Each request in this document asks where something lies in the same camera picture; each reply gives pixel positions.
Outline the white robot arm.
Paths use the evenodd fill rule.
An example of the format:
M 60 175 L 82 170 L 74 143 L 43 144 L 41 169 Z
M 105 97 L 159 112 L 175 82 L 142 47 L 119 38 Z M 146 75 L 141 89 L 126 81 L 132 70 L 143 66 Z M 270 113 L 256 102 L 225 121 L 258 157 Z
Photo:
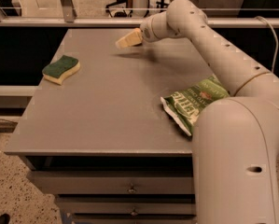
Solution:
M 181 37 L 229 93 L 207 106 L 194 127 L 197 223 L 279 224 L 279 78 L 210 28 L 189 0 L 174 0 L 116 45 Z

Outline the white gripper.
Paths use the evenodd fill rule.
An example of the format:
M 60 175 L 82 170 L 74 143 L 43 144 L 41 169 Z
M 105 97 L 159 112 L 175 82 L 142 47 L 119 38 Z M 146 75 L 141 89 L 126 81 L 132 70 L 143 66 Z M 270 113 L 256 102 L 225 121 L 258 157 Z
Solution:
M 116 42 L 118 49 L 124 49 L 140 45 L 144 39 L 146 42 L 156 42 L 171 36 L 172 29 L 169 27 L 166 13 L 158 13 L 145 18 L 139 28 L 120 38 Z

